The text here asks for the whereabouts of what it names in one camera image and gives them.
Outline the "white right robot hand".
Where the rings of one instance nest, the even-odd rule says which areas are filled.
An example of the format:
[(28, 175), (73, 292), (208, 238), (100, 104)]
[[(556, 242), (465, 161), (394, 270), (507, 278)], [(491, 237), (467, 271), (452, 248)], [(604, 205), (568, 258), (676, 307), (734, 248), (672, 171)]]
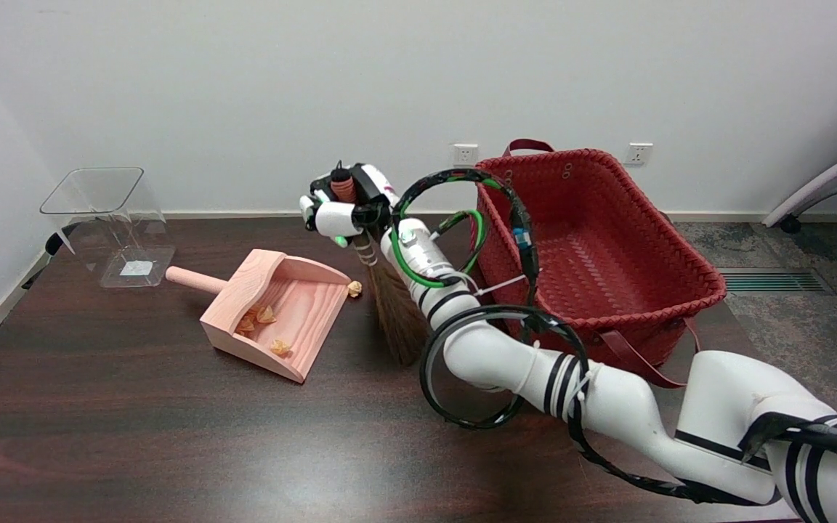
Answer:
[(299, 199), (299, 208), (307, 230), (346, 247), (359, 234), (380, 241), (391, 226), (392, 209), (399, 201), (392, 183), (372, 163), (338, 163), (311, 181), (308, 195)]

